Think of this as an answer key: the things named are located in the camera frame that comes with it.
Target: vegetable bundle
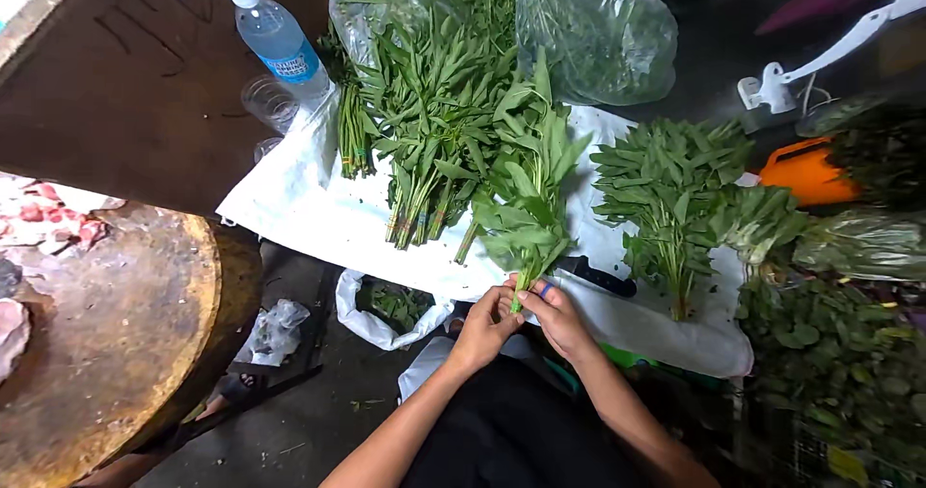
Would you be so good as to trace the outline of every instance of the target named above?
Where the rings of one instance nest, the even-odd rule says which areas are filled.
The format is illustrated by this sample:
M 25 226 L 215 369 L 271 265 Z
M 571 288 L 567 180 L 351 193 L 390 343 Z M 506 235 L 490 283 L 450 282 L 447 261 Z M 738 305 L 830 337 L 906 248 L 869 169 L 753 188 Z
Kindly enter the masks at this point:
M 439 238 L 488 177 L 492 112 L 510 86 L 515 53 L 498 55 L 453 18 L 438 27 L 433 14 L 422 32 L 389 24 L 374 34 L 376 68 L 359 68 L 361 95 L 382 119 L 380 158 L 393 156 L 386 239 L 399 249 Z
M 639 227 L 636 236 L 624 233 L 624 262 L 631 278 L 665 281 L 675 320 L 689 316 L 695 278 L 715 273 L 711 248 L 728 244 L 755 266 L 804 228 L 806 215 L 794 210 L 788 189 L 734 184 L 751 146 L 733 123 L 708 130 L 656 120 L 592 154 L 601 164 L 596 188 L 605 193 L 593 209 L 609 222 Z
M 519 271 L 516 291 L 527 289 L 572 243 L 560 185 L 589 138 L 569 142 L 569 114 L 568 106 L 553 103 L 540 49 L 533 77 L 515 81 L 492 116 L 504 146 L 489 182 L 504 203 L 481 193 L 473 201 L 473 222 L 488 231 L 481 240 L 492 260 Z M 520 308 L 515 298 L 511 312 Z
M 759 397 L 841 446 L 926 469 L 926 338 L 851 284 L 740 288 Z
M 341 176 L 354 178 L 376 173 L 373 166 L 371 141 L 376 127 L 367 114 L 367 107 L 360 99 L 360 80 L 354 64 L 347 57 L 334 25 L 329 22 L 328 34 L 318 38 L 318 55 L 328 70 L 328 75 L 341 87 L 341 101 L 338 104 L 338 147 L 341 152 Z
M 695 276 L 714 273 L 708 250 L 719 243 L 708 221 L 735 196 L 750 143 L 733 124 L 708 131 L 656 120 L 631 129 L 617 145 L 592 154 L 601 164 L 595 186 L 605 193 L 605 203 L 593 210 L 640 228 L 635 237 L 624 233 L 631 278 L 665 281 L 672 318 L 685 319 Z
M 861 200 L 897 211 L 926 208 L 926 109 L 883 105 L 840 130 L 827 162 L 845 169 Z

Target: wooden table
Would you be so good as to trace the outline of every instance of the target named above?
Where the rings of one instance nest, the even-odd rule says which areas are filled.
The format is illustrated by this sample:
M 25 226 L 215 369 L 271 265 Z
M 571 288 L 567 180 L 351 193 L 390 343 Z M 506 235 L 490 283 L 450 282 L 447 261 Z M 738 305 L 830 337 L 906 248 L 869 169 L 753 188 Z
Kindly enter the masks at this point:
M 68 486 L 179 422 L 257 314 L 247 233 L 137 203 L 100 217 L 110 234 L 89 252 L 4 255 L 32 336 L 0 385 L 0 487 Z

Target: black shirt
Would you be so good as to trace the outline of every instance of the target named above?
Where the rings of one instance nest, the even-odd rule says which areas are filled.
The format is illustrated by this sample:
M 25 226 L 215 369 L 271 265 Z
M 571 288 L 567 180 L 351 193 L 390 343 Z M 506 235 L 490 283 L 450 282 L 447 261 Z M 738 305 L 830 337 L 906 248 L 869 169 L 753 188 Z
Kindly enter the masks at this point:
M 499 355 L 450 400 L 406 488 L 642 488 L 597 417 L 526 365 Z

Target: white clamp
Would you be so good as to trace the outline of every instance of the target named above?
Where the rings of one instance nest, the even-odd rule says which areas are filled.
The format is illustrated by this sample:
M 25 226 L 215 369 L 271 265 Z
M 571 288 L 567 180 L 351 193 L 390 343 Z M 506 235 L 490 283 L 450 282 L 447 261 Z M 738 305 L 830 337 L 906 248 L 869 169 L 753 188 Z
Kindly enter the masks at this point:
M 782 114 L 796 107 L 788 83 L 809 76 L 821 68 L 825 68 L 849 55 L 866 41 L 871 39 L 885 24 L 896 20 L 919 9 L 926 7 L 926 0 L 894 0 L 893 3 L 865 14 L 861 20 L 850 29 L 836 45 L 818 56 L 812 62 L 791 72 L 785 73 L 781 64 L 769 63 L 762 71 L 762 80 L 756 78 L 743 78 L 736 84 L 740 99 L 747 110 L 758 108 L 762 103 L 768 103 L 772 114 Z

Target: blue bottle label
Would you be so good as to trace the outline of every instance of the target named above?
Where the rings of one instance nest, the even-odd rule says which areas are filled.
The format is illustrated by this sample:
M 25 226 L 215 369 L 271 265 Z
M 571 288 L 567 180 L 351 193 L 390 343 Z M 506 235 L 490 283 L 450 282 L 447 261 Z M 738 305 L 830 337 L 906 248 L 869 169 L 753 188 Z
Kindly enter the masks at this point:
M 302 83 L 310 80 L 318 71 L 318 55 L 312 50 L 308 40 L 302 40 L 302 47 L 294 56 L 272 60 L 259 55 L 261 61 L 278 79 L 287 83 Z

